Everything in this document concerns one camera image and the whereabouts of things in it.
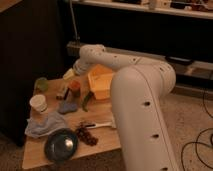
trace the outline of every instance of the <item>wire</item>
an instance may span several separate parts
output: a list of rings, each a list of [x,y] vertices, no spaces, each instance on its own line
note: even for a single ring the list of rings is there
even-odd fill
[[[210,149],[213,150],[213,133],[212,133],[211,136],[210,136],[210,143],[211,143],[211,145],[206,144],[206,143],[203,143],[203,142],[199,142],[200,136],[201,136],[203,133],[205,133],[205,132],[207,132],[207,131],[209,131],[209,130],[213,130],[213,128],[208,128],[208,129],[205,129],[205,130],[201,131],[201,132],[199,133],[199,135],[197,136],[196,141],[194,141],[194,142],[188,142],[188,143],[186,143],[186,144],[182,147],[182,150],[181,150],[181,165],[182,165],[183,171],[186,171],[185,166],[184,166],[184,160],[183,160],[184,150],[185,150],[185,148],[186,148],[188,145],[190,145],[190,144],[195,144],[195,152],[196,152],[196,156],[198,157],[199,161],[200,161],[202,164],[204,164],[206,167],[208,167],[208,168],[210,168],[210,169],[213,169],[213,166],[210,166],[209,164],[207,164],[206,162],[204,162],[204,160],[200,157],[200,155],[199,155],[199,153],[198,153],[198,150],[197,150],[198,144],[199,144],[199,145],[203,145],[203,146],[208,147],[208,148],[210,148]]]
[[[210,75],[209,75],[209,81],[211,81],[212,79],[212,76],[213,76],[213,71],[211,71]],[[204,88],[204,91],[203,91],[203,107],[206,111],[206,113],[211,117],[213,118],[213,115],[209,112],[207,106],[206,106],[206,103],[205,103],[205,96],[206,96],[206,92],[207,92],[207,87]]]
[[[198,149],[197,149],[197,142],[198,142],[200,136],[201,136],[204,132],[207,132],[207,131],[209,131],[209,130],[213,130],[213,128],[205,129],[205,130],[201,131],[201,132],[199,133],[199,135],[197,136],[196,143],[195,143],[195,152],[196,152],[196,155],[197,155],[197,157],[198,157],[198,159],[200,160],[201,163],[203,163],[203,164],[204,164],[206,167],[208,167],[209,169],[213,169],[213,166],[210,166],[209,164],[207,164],[206,162],[203,161],[203,159],[200,157],[200,155],[199,155],[199,153],[198,153]]]
[[[182,165],[183,171],[186,171],[185,166],[184,166],[184,160],[183,160],[184,150],[185,150],[185,148],[186,148],[188,145],[190,145],[190,144],[200,144],[200,145],[204,145],[204,146],[206,146],[206,147],[208,147],[208,148],[212,148],[210,145],[205,144],[205,143],[202,143],[202,142],[195,142],[195,141],[194,141],[194,142],[188,142],[188,143],[186,143],[186,144],[182,147],[182,150],[181,150],[181,165]]]
[[[78,30],[77,30],[77,26],[76,26],[76,20],[75,20],[75,14],[74,14],[74,10],[73,10],[72,0],[70,0],[70,12],[71,12],[72,24],[73,24],[74,34],[75,34],[74,38],[75,38],[75,41],[77,44],[80,41],[80,37],[78,35]]]

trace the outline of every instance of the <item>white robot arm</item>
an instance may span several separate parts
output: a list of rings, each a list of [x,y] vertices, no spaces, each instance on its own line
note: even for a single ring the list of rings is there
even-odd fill
[[[106,52],[102,45],[85,45],[74,71],[81,75],[94,64],[118,70],[110,94],[128,171],[179,171],[159,98],[175,85],[175,72],[166,62]]]

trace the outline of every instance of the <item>food item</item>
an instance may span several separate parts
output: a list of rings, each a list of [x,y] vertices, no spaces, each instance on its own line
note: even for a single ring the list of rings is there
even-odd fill
[[[66,100],[67,95],[69,93],[69,89],[66,83],[62,83],[59,91],[56,94],[56,99],[58,100]]]
[[[87,145],[94,146],[98,143],[98,138],[93,137],[83,123],[80,123],[80,125],[75,130],[75,133],[80,141]]]
[[[81,95],[81,84],[78,81],[72,80],[69,83],[68,88],[72,92],[72,95],[73,95],[74,98],[80,97],[80,95]]]
[[[93,92],[89,91],[87,93],[87,95],[84,97],[83,99],[83,102],[82,102],[82,109],[85,111],[85,112],[88,112],[86,106],[87,106],[87,103],[89,102],[89,100],[91,99],[91,97],[94,95]]]

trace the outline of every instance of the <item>yellow box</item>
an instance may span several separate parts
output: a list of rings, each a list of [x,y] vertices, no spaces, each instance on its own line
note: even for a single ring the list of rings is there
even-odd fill
[[[100,64],[95,65],[88,73],[90,90],[97,100],[110,97],[110,84],[114,72]]]

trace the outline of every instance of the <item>paper cup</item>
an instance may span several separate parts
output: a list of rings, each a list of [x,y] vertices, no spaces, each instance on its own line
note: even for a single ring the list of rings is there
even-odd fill
[[[33,96],[30,99],[30,106],[38,112],[43,112],[47,108],[46,97],[42,94]]]

